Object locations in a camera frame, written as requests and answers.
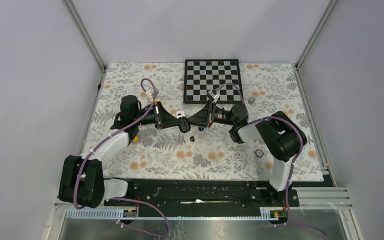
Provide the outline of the white earbud charging case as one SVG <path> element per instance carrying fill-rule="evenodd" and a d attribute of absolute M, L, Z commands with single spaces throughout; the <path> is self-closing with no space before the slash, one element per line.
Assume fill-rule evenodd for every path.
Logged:
<path fill-rule="evenodd" d="M 176 116 L 177 119 L 181 119 L 181 118 L 185 118 L 186 117 L 185 113 L 182 110 L 177 111 L 175 116 Z"/>

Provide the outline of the black oval earbud case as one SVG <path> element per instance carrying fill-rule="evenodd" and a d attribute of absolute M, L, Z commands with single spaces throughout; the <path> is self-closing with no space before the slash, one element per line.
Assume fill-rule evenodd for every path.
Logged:
<path fill-rule="evenodd" d="M 188 133 L 191 129 L 190 124 L 188 123 L 188 119 L 186 117 L 179 118 L 179 130 L 181 133 Z"/>

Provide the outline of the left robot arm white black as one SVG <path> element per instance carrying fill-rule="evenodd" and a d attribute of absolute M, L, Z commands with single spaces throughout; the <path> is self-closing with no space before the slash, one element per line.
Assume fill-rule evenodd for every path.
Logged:
<path fill-rule="evenodd" d="M 73 204 L 77 209 L 96 208 L 114 198 L 124 206 L 132 204 L 135 192 L 128 187 L 128 182 L 106 179 L 103 168 L 133 142 L 141 125 L 153 125 L 158 130 L 177 127 L 182 133 L 191 129 L 182 111 L 173 116 L 159 101 L 142 107 L 136 96 L 124 96 L 108 136 L 90 151 L 78 156 L 69 155 L 64 160 L 58 199 Z"/>

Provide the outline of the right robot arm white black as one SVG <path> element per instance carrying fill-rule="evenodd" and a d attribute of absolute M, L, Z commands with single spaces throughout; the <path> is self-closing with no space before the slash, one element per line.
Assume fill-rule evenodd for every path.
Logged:
<path fill-rule="evenodd" d="M 201 128 L 209 128 L 213 123 L 229 125 L 229 136 L 237 144 L 263 140 L 275 158 L 266 193 L 267 201 L 273 206 L 279 206 L 287 199 L 285 190 L 292 182 L 293 164 L 307 143 L 307 137 L 282 111 L 249 121 L 245 104 L 236 103 L 226 110 L 208 100 L 187 122 Z"/>

